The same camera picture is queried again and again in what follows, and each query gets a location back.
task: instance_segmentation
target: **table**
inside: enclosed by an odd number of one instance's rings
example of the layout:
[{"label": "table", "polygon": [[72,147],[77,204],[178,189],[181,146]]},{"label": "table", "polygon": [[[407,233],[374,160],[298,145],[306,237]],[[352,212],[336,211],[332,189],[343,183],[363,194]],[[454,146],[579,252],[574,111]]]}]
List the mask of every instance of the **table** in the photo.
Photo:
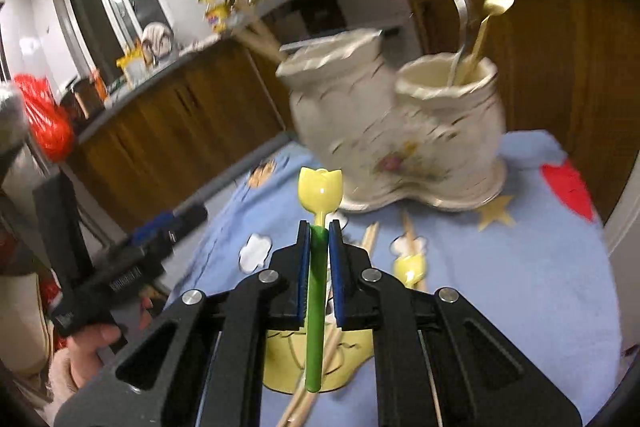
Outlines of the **table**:
[{"label": "table", "polygon": [[[602,226],[597,215],[588,219],[579,176],[551,135],[506,134],[500,154],[508,179],[498,206],[507,214],[483,230],[477,211],[445,214],[402,201],[346,215],[344,235],[359,241],[379,221],[372,264],[392,273],[390,245],[403,234],[400,208],[406,208],[428,242],[428,290],[458,289],[572,400],[586,424],[612,393],[620,359],[618,301]],[[271,178],[259,188],[241,184],[210,223],[170,301],[191,288],[208,295],[232,289],[246,272],[266,266],[273,251],[295,242],[299,220],[311,219],[298,203],[298,172],[319,164],[296,143],[273,158]],[[239,258],[252,235],[253,242],[271,243],[258,256],[264,261],[255,259],[255,249],[252,258]],[[306,425],[377,425],[375,382],[369,360],[347,386],[319,396]],[[264,388],[261,425],[276,425],[289,398]]]}]

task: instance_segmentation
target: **window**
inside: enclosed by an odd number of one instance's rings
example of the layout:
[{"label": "window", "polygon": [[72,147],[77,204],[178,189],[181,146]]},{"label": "window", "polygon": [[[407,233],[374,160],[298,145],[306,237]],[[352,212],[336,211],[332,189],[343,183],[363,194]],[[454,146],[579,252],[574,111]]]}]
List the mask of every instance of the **window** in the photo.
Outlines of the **window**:
[{"label": "window", "polygon": [[74,33],[89,67],[107,85],[122,72],[116,60],[132,48],[151,22],[168,25],[158,0],[65,0]]}]

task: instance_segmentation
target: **wooden cabinet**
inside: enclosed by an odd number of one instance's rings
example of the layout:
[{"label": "wooden cabinet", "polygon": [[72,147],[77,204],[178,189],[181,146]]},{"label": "wooden cabinet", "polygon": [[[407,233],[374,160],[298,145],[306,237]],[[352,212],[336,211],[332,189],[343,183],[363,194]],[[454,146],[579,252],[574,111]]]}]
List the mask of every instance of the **wooden cabinet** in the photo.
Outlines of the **wooden cabinet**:
[{"label": "wooden cabinet", "polygon": [[282,130],[246,51],[224,41],[129,102],[67,162],[130,232]]},{"label": "wooden cabinet", "polygon": [[[453,1],[410,1],[424,51],[454,51]],[[639,46],[640,0],[515,0],[489,24],[508,129],[553,134],[604,221],[640,147]]]}]

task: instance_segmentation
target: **green stick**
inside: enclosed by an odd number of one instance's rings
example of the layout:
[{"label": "green stick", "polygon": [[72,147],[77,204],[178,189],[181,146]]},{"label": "green stick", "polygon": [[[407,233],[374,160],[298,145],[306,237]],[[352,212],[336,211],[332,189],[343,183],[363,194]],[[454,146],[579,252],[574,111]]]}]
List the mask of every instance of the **green stick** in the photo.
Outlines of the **green stick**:
[{"label": "green stick", "polygon": [[306,373],[305,387],[317,393],[322,386],[322,346],[326,309],[326,264],[329,231],[311,226],[311,259],[306,296]]}]

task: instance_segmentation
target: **blue gripper pad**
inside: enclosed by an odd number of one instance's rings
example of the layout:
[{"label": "blue gripper pad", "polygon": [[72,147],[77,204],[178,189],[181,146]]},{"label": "blue gripper pad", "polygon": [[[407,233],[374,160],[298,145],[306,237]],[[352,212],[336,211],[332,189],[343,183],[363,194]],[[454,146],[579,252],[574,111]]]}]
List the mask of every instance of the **blue gripper pad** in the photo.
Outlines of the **blue gripper pad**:
[{"label": "blue gripper pad", "polygon": [[303,324],[306,316],[306,292],[309,283],[309,261],[311,260],[311,227],[306,224],[305,243],[302,247],[302,260],[298,274],[298,322]]},{"label": "blue gripper pad", "polygon": [[334,219],[329,225],[329,261],[331,261],[331,286],[334,290],[334,315],[339,326],[344,319],[344,285],[339,260],[341,243],[340,221]]}]

